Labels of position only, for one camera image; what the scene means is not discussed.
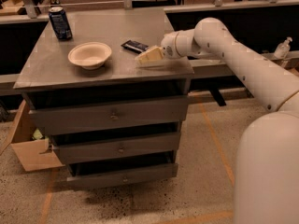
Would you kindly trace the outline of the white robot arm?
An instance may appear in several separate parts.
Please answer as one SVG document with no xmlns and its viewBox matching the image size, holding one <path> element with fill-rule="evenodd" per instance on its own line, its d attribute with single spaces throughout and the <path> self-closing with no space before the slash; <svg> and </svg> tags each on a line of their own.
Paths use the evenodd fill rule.
<svg viewBox="0 0 299 224">
<path fill-rule="evenodd" d="M 242 44 L 216 18 L 171 32 L 139 63 L 211 55 L 223 61 L 263 109 L 235 156 L 234 224 L 299 224 L 299 77 Z"/>
</svg>

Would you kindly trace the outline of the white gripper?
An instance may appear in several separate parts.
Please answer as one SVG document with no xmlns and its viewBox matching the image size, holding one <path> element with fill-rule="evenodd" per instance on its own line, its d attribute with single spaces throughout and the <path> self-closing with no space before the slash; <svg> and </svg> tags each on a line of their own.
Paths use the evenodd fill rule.
<svg viewBox="0 0 299 224">
<path fill-rule="evenodd" d="M 135 57 L 137 65 L 140 67 L 147 66 L 148 64 L 159 62 L 164 57 L 168 59 L 178 59 L 180 55 L 178 54 L 176 46 L 177 36 L 178 32 L 166 34 L 161 41 L 162 50 L 158 46 L 150 47 Z"/>
</svg>

